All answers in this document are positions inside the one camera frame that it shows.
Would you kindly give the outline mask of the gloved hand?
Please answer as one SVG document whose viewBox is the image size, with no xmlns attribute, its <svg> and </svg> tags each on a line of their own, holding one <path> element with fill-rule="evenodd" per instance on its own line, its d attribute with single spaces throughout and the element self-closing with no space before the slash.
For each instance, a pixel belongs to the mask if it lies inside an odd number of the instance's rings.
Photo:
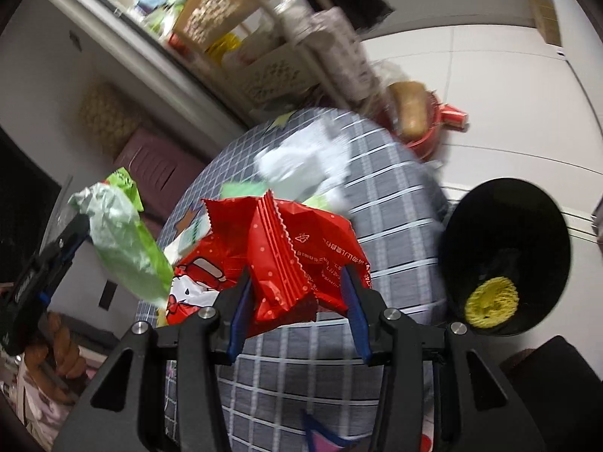
<svg viewBox="0 0 603 452">
<path fill-rule="evenodd" d="M 47 314 L 47 330 L 51 339 L 38 340 L 24 350 L 24 364 L 32 381 L 47 398 L 58 404 L 73 405 L 76 392 L 62 389 L 51 376 L 64 383 L 75 382 L 76 386 L 83 386 L 86 360 L 59 313 Z"/>
</svg>

